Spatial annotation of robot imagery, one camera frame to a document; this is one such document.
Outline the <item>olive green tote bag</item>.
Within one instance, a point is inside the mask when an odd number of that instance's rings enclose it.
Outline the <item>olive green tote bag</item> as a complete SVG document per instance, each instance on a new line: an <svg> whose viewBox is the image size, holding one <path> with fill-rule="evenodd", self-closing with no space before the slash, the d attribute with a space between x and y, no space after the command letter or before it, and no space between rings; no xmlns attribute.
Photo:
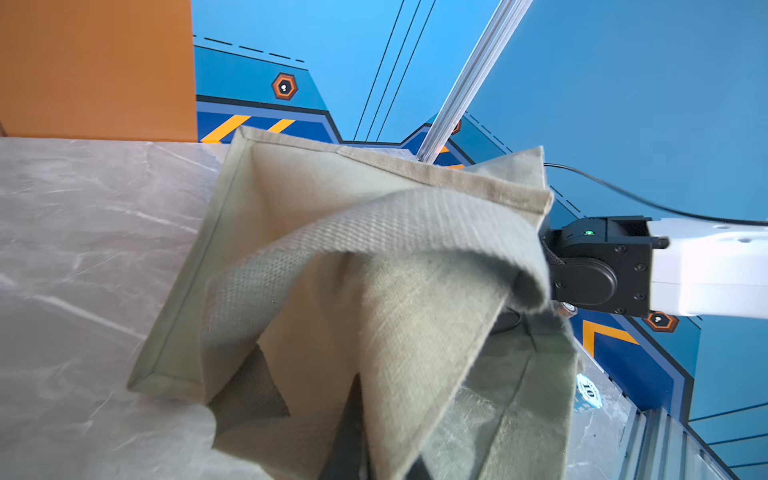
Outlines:
<svg viewBox="0 0 768 480"><path fill-rule="evenodd" d="M242 127L128 387L276 479L561 479L553 200L540 147L455 170Z"/></svg>

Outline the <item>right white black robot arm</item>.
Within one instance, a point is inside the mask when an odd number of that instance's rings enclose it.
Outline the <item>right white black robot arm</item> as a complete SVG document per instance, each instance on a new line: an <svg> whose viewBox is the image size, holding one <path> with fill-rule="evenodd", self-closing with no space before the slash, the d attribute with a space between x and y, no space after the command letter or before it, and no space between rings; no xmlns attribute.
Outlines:
<svg viewBox="0 0 768 480"><path fill-rule="evenodd" d="M767 316L767 225L589 217L541 236L552 296L632 317Z"/></svg>

